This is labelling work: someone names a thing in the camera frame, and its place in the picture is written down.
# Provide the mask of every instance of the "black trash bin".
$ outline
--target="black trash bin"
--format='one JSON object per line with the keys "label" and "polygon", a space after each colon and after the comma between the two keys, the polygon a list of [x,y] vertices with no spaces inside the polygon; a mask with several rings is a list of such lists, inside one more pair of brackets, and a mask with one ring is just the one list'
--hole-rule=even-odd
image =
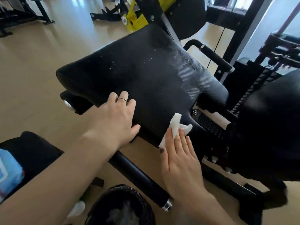
{"label": "black trash bin", "polygon": [[130,209],[139,219],[139,225],[155,225],[155,217],[150,204],[141,194],[128,185],[117,185],[109,188],[101,195],[88,213],[85,225],[111,225],[110,212],[113,209],[124,208],[129,205]]}

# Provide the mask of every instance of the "fingernail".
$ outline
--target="fingernail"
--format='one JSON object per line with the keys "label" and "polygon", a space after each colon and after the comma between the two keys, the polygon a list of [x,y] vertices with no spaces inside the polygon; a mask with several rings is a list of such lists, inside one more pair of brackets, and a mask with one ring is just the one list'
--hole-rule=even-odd
{"label": "fingernail", "polygon": [[164,148],[164,147],[160,147],[160,148],[159,148],[159,154],[162,154],[164,151],[165,151],[165,148]]}

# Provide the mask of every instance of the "right hand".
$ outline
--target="right hand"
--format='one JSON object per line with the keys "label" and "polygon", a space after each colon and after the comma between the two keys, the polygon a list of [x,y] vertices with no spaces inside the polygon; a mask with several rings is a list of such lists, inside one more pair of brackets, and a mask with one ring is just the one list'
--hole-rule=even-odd
{"label": "right hand", "polygon": [[172,129],[166,133],[166,148],[160,148],[162,177],[168,192],[184,207],[193,207],[212,197],[204,187],[201,165],[188,136],[179,134],[173,140]]}

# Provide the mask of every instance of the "carbon fiber texture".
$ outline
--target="carbon fiber texture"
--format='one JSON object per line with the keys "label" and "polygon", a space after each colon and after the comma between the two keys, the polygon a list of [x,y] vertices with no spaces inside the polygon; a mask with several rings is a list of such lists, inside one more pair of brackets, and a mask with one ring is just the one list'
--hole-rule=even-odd
{"label": "carbon fiber texture", "polygon": [[212,107],[225,105],[228,92],[201,64],[163,30],[150,24],[57,71],[62,85],[96,106],[114,91],[126,90],[137,106],[134,120],[162,138],[174,113],[193,124],[190,137],[205,130],[190,116],[200,94]]}

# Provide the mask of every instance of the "beige floor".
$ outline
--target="beige floor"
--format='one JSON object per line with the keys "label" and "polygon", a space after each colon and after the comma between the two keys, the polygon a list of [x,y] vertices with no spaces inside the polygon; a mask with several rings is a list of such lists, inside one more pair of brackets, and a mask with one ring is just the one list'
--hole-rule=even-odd
{"label": "beige floor", "polygon": [[[0,141],[32,131],[58,148],[69,150],[72,142],[87,129],[88,117],[76,115],[63,105],[59,93],[64,88],[56,79],[55,71],[125,36],[127,31],[121,22],[92,22],[89,12],[100,12],[103,6],[100,0],[45,0],[43,5],[55,24],[27,23],[11,28],[14,35],[0,39]],[[193,37],[215,49],[222,30],[207,23]],[[223,55],[232,34],[230,30],[224,31],[216,49],[218,54]],[[197,49],[191,48],[189,52],[208,67],[208,58]],[[216,66],[211,63],[208,68],[213,73]],[[155,147],[137,138],[122,152],[163,186]],[[105,164],[98,176],[105,180],[105,189],[119,183],[132,185],[109,164]],[[239,183],[246,182],[239,175],[230,177]],[[208,182],[206,185],[237,223],[244,224],[237,215],[237,200]],[[263,224],[298,224],[300,221],[300,184],[287,182],[287,185],[289,204],[264,211]],[[87,209],[74,224],[83,224],[93,202],[105,189],[92,187],[86,198]],[[152,206],[157,224],[172,224],[172,213]]]}

